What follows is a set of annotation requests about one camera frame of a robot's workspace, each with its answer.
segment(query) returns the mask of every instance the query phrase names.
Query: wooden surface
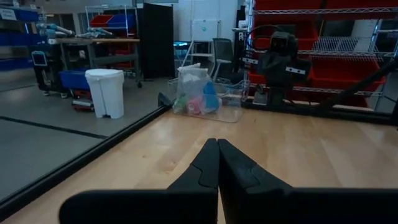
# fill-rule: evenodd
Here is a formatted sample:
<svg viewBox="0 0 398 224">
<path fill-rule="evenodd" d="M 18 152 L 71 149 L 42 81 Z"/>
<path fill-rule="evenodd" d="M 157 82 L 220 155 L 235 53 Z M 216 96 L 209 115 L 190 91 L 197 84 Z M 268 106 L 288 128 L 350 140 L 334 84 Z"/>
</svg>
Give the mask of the wooden surface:
<svg viewBox="0 0 398 224">
<path fill-rule="evenodd" d="M 164 189 L 208 138 L 229 140 L 293 186 L 398 188 L 393 127 L 253 110 L 234 124 L 167 113 L 3 224 L 58 223 L 62 202 L 84 190 Z"/>
</svg>

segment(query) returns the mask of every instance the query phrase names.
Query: pink object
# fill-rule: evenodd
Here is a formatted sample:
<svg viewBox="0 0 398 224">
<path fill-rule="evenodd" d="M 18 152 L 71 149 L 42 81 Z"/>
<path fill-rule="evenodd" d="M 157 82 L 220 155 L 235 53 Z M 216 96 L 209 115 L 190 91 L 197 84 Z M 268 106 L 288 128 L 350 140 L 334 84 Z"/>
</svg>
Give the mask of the pink object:
<svg viewBox="0 0 398 224">
<path fill-rule="evenodd" d="M 202 104 L 202 97 L 196 97 L 187 102 L 188 114 L 200 114 L 200 105 Z"/>
</svg>

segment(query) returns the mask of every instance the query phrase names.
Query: floor line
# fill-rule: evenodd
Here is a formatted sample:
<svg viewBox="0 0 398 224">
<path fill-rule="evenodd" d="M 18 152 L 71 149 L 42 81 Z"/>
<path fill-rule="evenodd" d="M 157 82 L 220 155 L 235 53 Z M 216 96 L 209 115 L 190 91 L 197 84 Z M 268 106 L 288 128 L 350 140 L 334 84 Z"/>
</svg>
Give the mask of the floor line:
<svg viewBox="0 0 398 224">
<path fill-rule="evenodd" d="M 56 130 L 56 131 L 63 131 L 66 133 L 71 133 L 71 134 L 78 134 L 81 136 L 87 136 L 87 137 L 91 137 L 91 138 L 98 138 L 98 139 L 108 138 L 107 136 L 103 136 L 100 134 L 88 133 L 85 131 L 78 131 L 78 130 L 68 129 L 68 128 L 61 128 L 61 127 L 57 127 L 57 126 L 40 124 L 40 123 L 36 123 L 36 122 L 31 122 L 31 121 L 24 121 L 21 119 L 15 119 L 15 118 L 10 118 L 10 117 L 6 117 L 6 116 L 0 116 L 0 119 L 5 120 L 5 121 L 20 123 L 20 124 L 26 124 L 26 125 L 31 125 L 31 126 L 35 126 L 35 127 L 40 127 L 40 128 L 47 128 L 47 129 Z"/>
<path fill-rule="evenodd" d="M 19 87 L 15 87 L 15 88 L 9 88 L 9 89 L 5 89 L 5 90 L 0 90 L 1 92 L 5 92 L 5 91 L 11 91 L 11 90 L 18 90 L 21 88 L 28 88 L 28 87 L 32 87 L 32 86 L 36 86 L 37 84 L 30 84 L 30 85 L 25 85 L 25 86 L 19 86 Z"/>
</svg>

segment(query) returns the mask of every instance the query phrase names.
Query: gray floor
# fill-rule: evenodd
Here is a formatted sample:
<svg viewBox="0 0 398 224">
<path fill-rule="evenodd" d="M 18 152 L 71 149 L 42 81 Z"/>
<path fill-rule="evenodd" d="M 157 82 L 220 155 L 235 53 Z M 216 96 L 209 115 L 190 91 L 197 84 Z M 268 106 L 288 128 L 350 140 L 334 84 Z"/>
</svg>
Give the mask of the gray floor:
<svg viewBox="0 0 398 224">
<path fill-rule="evenodd" d="M 0 201 L 100 141 L 0 120 Z"/>
<path fill-rule="evenodd" d="M 3 78 L 3 90 L 30 83 L 30 75 Z M 157 95 L 167 93 L 167 79 L 124 82 L 124 116 L 120 119 L 96 118 L 94 113 L 71 107 L 72 99 L 59 94 L 43 96 L 36 87 L 0 90 L 0 116 L 20 119 L 87 133 L 110 136 L 157 109 Z M 69 161 L 102 139 L 47 128 L 0 120 L 0 200 L 26 184 Z"/>
<path fill-rule="evenodd" d="M 0 92 L 35 84 L 36 77 L 32 68 L 0 72 Z"/>
<path fill-rule="evenodd" d="M 142 88 L 138 88 L 134 80 L 126 80 L 124 116 L 98 119 L 94 113 L 73 110 L 72 99 L 63 100 L 58 94 L 43 96 L 33 86 L 0 92 L 0 116 L 110 136 L 156 110 L 160 91 L 167 92 L 166 79 L 143 82 Z"/>
</svg>

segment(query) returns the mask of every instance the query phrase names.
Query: black curtain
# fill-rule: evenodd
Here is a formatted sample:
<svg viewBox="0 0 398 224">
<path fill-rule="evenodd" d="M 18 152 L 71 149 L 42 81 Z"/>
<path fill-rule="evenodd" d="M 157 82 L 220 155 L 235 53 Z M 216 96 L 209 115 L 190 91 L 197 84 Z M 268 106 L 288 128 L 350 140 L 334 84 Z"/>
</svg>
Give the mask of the black curtain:
<svg viewBox="0 0 398 224">
<path fill-rule="evenodd" d="M 137 16 L 144 78 L 174 77 L 173 7 L 144 3 Z"/>
</svg>

